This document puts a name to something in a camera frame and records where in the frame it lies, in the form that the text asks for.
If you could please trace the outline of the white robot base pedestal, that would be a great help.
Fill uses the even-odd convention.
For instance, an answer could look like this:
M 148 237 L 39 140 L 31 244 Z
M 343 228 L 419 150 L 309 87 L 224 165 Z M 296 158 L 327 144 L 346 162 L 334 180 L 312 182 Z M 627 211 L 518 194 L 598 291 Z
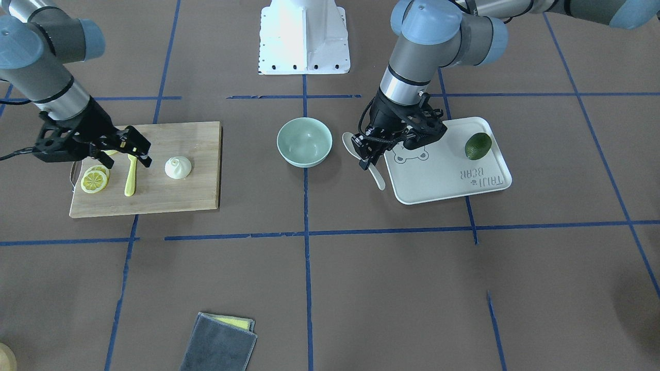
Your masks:
M 351 70 L 347 16 L 335 1 L 271 1 L 260 21 L 260 75 Z

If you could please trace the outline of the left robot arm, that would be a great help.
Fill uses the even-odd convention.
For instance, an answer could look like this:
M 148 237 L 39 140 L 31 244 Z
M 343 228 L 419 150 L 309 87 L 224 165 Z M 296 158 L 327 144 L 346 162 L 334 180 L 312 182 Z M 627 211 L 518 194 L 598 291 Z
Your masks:
M 507 19 L 553 12 L 612 28 L 635 29 L 658 14 L 658 1 L 400 1 L 390 18 L 398 40 L 377 94 L 351 145 L 367 171 L 403 143 L 413 150 L 447 131 L 427 87 L 439 68 L 487 65 L 508 44 Z

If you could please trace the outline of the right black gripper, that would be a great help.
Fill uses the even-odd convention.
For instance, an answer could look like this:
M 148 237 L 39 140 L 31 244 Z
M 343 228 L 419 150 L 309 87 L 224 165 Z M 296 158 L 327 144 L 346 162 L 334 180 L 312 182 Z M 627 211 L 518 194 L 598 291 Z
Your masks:
M 152 164 L 148 156 L 151 142 L 132 125 L 127 125 L 123 131 L 117 129 L 94 98 L 87 101 L 80 113 L 67 119 L 66 126 L 73 129 L 74 141 L 86 150 L 87 155 L 117 150 L 128 155 L 129 167 L 136 167 L 138 163 L 144 167 Z

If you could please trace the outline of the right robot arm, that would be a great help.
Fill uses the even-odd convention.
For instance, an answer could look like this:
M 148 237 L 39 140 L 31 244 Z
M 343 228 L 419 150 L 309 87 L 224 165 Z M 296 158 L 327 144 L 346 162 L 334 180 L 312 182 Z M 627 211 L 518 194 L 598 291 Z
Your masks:
M 150 141 L 135 127 L 118 129 L 108 113 L 66 68 L 96 59 L 105 38 L 90 19 L 73 18 L 52 1 L 2 1 L 1 73 L 40 110 L 43 125 L 33 146 L 2 156 L 32 154 L 43 162 L 94 158 L 113 167 L 109 150 L 151 166 Z

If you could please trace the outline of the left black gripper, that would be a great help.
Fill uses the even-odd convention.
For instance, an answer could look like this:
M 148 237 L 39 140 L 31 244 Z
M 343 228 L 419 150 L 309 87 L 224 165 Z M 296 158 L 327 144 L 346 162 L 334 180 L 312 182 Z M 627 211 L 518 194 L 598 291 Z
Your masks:
M 375 166 L 386 150 L 386 143 L 394 141 L 410 145 L 413 134 L 406 132 L 409 126 L 403 119 L 410 114 L 413 105 L 399 104 L 378 89 L 369 111 L 369 125 L 365 138 L 356 138 L 356 152 L 360 157 L 360 167 L 367 171 Z

